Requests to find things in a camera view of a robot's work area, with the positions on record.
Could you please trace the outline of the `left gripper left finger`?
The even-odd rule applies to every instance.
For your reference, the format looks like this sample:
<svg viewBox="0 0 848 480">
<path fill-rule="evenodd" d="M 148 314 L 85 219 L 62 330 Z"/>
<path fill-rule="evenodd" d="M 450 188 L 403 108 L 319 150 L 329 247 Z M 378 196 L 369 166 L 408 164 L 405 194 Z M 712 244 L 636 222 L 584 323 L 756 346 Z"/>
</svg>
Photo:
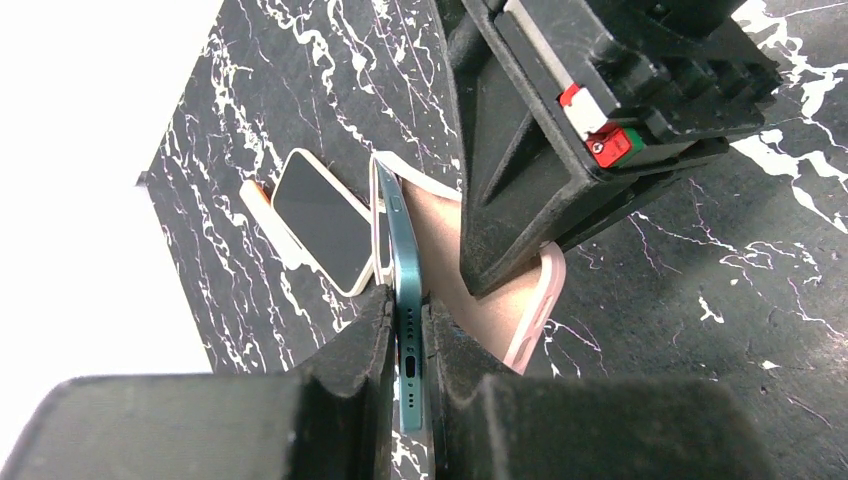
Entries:
<svg viewBox="0 0 848 480">
<path fill-rule="evenodd" d="M 284 373 L 79 377 L 40 403 L 5 479 L 387 479 L 394 299 Z"/>
</svg>

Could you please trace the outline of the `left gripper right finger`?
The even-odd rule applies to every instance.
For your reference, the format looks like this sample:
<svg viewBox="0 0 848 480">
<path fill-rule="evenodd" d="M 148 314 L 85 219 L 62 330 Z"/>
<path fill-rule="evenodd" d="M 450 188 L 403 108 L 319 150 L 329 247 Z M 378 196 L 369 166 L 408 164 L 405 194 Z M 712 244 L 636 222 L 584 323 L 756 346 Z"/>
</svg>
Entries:
<svg viewBox="0 0 848 480">
<path fill-rule="evenodd" d="M 551 379 L 422 312 L 436 479 L 772 479 L 731 392 L 687 378 Z"/>
</svg>

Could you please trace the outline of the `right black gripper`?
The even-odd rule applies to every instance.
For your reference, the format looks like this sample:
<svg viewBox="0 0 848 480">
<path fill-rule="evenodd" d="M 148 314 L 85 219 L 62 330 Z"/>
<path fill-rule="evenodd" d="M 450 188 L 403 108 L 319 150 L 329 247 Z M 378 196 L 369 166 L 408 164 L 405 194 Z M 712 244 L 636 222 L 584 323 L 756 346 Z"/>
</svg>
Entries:
<svg viewBox="0 0 848 480">
<path fill-rule="evenodd" d="M 644 140 L 641 154 L 609 169 L 659 163 L 601 169 L 506 3 L 465 2 L 447 53 L 463 197 L 517 206 L 525 221 L 541 220 L 543 241 L 566 250 L 761 129 L 782 82 L 777 63 L 733 20 L 735 1 L 522 2 L 573 80 Z"/>
</svg>

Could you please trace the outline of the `pink phone case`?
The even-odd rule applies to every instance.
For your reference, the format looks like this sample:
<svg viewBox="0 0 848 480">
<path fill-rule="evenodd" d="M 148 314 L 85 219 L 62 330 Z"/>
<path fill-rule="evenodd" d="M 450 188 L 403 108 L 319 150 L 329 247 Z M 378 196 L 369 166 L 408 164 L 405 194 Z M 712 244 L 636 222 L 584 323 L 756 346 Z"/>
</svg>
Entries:
<svg viewBox="0 0 848 480">
<path fill-rule="evenodd" d="M 497 206 L 469 189 L 451 188 L 392 151 L 370 156 L 370 198 L 393 211 L 387 173 L 401 188 L 419 255 L 423 291 L 442 301 L 454 321 L 517 374 L 525 373 L 565 285 L 566 261 L 545 242 L 538 217 Z"/>
</svg>

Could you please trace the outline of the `green phone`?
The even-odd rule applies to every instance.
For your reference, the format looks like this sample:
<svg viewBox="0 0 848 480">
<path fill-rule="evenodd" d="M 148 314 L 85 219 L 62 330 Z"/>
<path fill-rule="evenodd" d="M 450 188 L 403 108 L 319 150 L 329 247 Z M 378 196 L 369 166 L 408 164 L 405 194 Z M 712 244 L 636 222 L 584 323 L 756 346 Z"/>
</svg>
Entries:
<svg viewBox="0 0 848 480">
<path fill-rule="evenodd" d="M 373 157 L 370 165 L 372 206 L 372 253 L 374 267 L 382 266 L 381 226 L 378 202 L 387 222 L 387 241 L 392 263 L 394 331 L 399 369 L 400 429 L 409 434 L 424 425 L 424 349 L 422 334 L 421 265 L 414 228 L 401 184 L 385 164 Z"/>
</svg>

